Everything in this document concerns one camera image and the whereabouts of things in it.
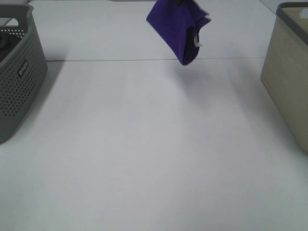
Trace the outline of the purple towel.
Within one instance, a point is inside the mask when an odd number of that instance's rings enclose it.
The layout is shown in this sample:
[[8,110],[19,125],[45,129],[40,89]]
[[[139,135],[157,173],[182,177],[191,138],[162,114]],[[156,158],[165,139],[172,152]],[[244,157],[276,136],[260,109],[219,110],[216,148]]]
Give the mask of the purple towel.
[[190,64],[201,47],[199,32],[211,22],[209,13],[193,0],[158,0],[146,21],[161,36],[182,65]]

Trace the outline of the beige plastic basket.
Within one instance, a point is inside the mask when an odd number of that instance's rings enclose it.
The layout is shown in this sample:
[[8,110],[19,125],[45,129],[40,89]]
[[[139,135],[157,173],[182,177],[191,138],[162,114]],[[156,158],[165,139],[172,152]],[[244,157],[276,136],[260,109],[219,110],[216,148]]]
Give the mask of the beige plastic basket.
[[283,2],[264,61],[261,81],[300,148],[308,151],[308,20],[307,2]]

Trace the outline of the grey perforated plastic basket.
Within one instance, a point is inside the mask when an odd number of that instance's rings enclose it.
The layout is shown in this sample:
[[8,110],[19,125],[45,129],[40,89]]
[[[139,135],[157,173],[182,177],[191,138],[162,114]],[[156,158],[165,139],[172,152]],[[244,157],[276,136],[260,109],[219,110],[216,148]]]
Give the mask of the grey perforated plastic basket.
[[29,4],[1,4],[0,16],[16,26],[0,27],[0,141],[16,131],[35,100],[48,66]]

